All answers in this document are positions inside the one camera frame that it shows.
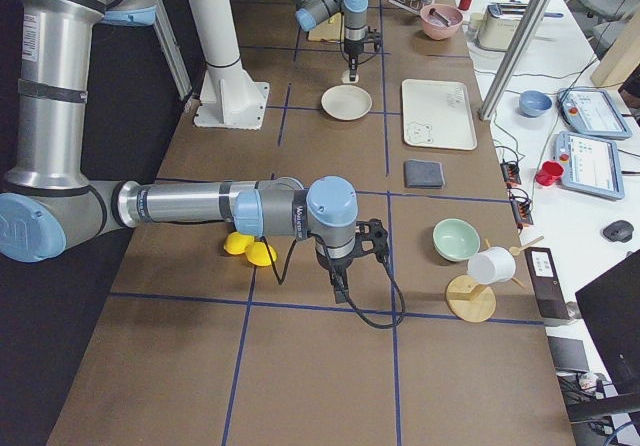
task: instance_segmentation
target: black mouse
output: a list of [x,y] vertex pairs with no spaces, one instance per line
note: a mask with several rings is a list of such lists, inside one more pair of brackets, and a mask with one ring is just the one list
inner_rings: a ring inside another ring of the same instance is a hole
[[626,243],[633,237],[633,225],[624,219],[614,221],[602,230],[602,235],[609,241]]

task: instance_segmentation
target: blue-framed tablet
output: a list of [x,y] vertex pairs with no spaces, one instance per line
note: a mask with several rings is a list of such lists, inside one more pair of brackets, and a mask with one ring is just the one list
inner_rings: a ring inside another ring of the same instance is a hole
[[562,115],[580,134],[627,139],[633,133],[609,93],[596,88],[571,88],[558,92]]
[[561,182],[565,188],[608,199],[624,198],[615,142],[562,131],[556,139],[555,159],[564,167]]

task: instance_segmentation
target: white desk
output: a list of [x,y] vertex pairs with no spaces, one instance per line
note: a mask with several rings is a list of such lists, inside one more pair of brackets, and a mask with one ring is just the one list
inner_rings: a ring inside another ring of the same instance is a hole
[[[509,0],[473,0],[465,19],[471,13],[484,12],[490,2]],[[544,18],[535,38],[523,55],[515,74],[535,73],[552,76],[565,76],[578,73],[595,58],[589,43],[580,31],[576,21],[562,0],[551,0],[549,12],[560,12],[563,18]],[[469,43],[476,77],[483,97],[494,78],[493,74],[482,71],[497,71],[504,53],[484,51]],[[593,64],[581,76],[576,86],[593,86],[590,75],[597,66]],[[514,76],[508,89],[522,92],[537,89],[546,93],[555,93],[570,86],[577,74],[565,79],[552,79],[540,76]],[[622,112],[628,112],[617,92],[612,96],[618,102]],[[612,243],[602,235],[602,229],[618,219],[626,219],[636,228],[640,228],[640,177],[625,176],[626,197],[621,201],[609,201],[583,193],[562,189],[559,186],[543,188],[534,186],[534,175],[540,159],[552,156],[556,133],[567,129],[562,119],[558,119],[555,108],[539,118],[526,118],[520,115],[518,95],[505,93],[499,103],[494,121],[491,123],[495,140],[515,149],[515,142],[500,131],[496,124],[509,131],[518,140],[519,151],[526,155],[520,161],[522,188],[533,195],[534,226],[524,229],[521,242],[544,235],[540,246],[551,248],[558,270],[558,276],[566,301],[575,301],[575,293],[591,280],[622,261],[628,251],[640,248],[640,232],[628,243]],[[640,129],[635,121],[627,118],[634,136],[620,141],[620,148],[640,154]],[[554,134],[544,147],[551,131]],[[505,159],[514,159],[505,153]],[[640,160],[621,154],[622,169],[640,170]],[[589,333],[582,321],[568,326],[547,328],[549,336],[559,336],[583,341],[589,366],[594,372],[606,373],[604,365],[593,345]]]

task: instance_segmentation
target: green bowl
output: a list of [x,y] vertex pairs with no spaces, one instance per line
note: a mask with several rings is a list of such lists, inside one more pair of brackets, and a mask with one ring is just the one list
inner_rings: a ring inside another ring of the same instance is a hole
[[466,261],[480,250],[480,236],[466,221],[443,219],[433,228],[433,244],[444,259]]

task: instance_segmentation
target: white cup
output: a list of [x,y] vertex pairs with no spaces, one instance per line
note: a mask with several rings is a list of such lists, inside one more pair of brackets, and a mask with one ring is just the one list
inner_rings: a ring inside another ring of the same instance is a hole
[[509,281],[515,273],[513,255],[496,246],[474,254],[467,263],[467,274],[480,284]]

